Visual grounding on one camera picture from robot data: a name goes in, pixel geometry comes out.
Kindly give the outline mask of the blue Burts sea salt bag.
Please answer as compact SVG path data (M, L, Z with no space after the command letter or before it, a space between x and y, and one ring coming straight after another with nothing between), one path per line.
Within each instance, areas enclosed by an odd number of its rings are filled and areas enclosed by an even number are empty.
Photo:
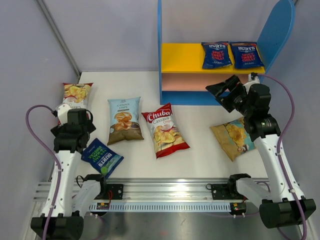
M124 157L117 154L98 138L82 152L81 160L89 163L96 171L108 179Z

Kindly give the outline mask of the blue Burts chilli bag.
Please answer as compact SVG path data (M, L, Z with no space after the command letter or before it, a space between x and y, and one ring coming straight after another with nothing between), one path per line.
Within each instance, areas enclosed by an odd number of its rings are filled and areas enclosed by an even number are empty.
M236 69L263 67L256 42L230 42Z
M204 50L203 69L217 69L232 65L228 41L202 42L201 46Z

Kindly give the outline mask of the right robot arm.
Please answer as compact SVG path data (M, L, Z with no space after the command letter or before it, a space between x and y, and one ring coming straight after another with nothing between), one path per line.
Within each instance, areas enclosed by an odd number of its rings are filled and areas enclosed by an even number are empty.
M215 100L229 113L237 110L244 117L244 129L258 150L269 179L268 192L246 174L229 177L227 193L232 198L241 195L252 202L268 229L293 225L306 226L306 220L316 210L315 201L307 199L291 171L280 130L269 114L270 89L261 84L259 74L252 72L242 84L236 75L206 86Z

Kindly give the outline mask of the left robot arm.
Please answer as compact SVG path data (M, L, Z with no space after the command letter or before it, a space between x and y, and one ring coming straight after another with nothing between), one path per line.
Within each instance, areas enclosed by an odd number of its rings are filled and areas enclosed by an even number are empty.
M54 147L52 180L45 205L38 217L31 219L31 229L44 240L78 240L84 217L95 198L103 199L108 186L101 174L90 174L73 195L77 167L90 134L95 131L93 115L85 108L61 104L52 111L59 123L51 129Z

